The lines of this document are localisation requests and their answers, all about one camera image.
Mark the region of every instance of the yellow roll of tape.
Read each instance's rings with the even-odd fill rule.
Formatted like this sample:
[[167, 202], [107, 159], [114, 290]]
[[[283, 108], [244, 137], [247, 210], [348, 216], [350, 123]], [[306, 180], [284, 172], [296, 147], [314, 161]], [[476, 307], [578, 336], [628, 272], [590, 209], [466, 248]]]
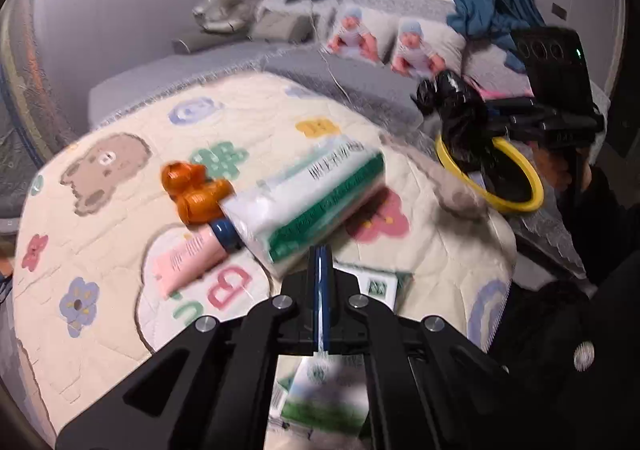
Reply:
[[527, 180], [531, 185], [531, 199], [524, 203], [516, 203], [513, 201], [507, 201], [491, 194], [481, 186], [473, 182], [456, 164], [453, 158], [450, 156], [447, 147], [442, 142], [442, 137], [438, 136], [436, 139], [436, 152], [438, 159], [442, 165], [455, 174], [459, 179], [463, 180], [471, 186], [479, 195], [489, 203], [492, 208], [495, 208], [500, 213], [528, 213], [536, 211], [542, 202], [545, 200], [545, 191], [542, 187], [542, 181], [536, 172], [535, 168], [531, 166], [531, 163], [522, 155], [516, 147], [501, 137], [494, 137], [494, 146], [503, 152], [509, 159], [511, 159], [527, 176]]

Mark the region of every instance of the brown bear illustration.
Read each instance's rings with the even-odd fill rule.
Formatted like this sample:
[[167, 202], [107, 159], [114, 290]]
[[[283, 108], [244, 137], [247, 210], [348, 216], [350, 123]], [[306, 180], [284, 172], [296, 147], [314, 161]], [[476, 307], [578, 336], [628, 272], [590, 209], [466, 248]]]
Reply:
[[76, 196], [76, 214], [95, 213], [109, 202], [118, 184], [137, 174], [151, 157], [151, 150], [132, 134], [108, 136], [74, 162], [60, 178]]

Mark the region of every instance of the orange figurine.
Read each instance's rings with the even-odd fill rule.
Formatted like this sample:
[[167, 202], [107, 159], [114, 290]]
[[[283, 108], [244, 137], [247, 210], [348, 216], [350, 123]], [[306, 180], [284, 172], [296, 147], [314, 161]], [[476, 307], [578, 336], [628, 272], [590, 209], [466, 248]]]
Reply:
[[162, 186], [173, 200], [187, 190], [202, 186], [207, 179], [207, 167], [174, 161], [162, 168]]
[[200, 188], [187, 190], [175, 198], [178, 215], [185, 224], [202, 224], [223, 217], [220, 201], [234, 194], [226, 179], [215, 179]]

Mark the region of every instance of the cream quilt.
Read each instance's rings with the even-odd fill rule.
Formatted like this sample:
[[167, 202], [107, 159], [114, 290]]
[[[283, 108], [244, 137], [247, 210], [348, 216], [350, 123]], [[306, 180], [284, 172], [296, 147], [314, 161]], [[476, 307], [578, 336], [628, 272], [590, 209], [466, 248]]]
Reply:
[[[388, 186], [373, 215], [357, 215], [332, 235], [334, 256], [413, 273], [400, 314], [439, 314], [487, 348], [515, 262], [506, 221], [496, 213], [481, 222], [453, 217], [431, 181], [382, 146], [365, 118], [284, 78], [243, 73], [83, 137], [34, 179], [18, 236], [14, 311], [48, 413], [42, 422], [59, 433], [199, 314], [228, 319], [278, 292], [279, 283], [240, 252], [168, 301], [152, 297], [149, 254], [189, 234], [162, 189], [163, 164], [201, 162], [240, 191], [334, 133], [381, 148]], [[212, 298], [238, 275], [242, 292]]]

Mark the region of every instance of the white tissue package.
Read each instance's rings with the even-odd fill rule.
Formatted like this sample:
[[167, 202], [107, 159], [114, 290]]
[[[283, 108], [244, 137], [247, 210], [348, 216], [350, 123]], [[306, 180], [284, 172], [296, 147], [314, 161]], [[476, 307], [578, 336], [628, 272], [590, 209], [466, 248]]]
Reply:
[[221, 205], [249, 250], [278, 277], [377, 192], [384, 176], [379, 149], [333, 136]]

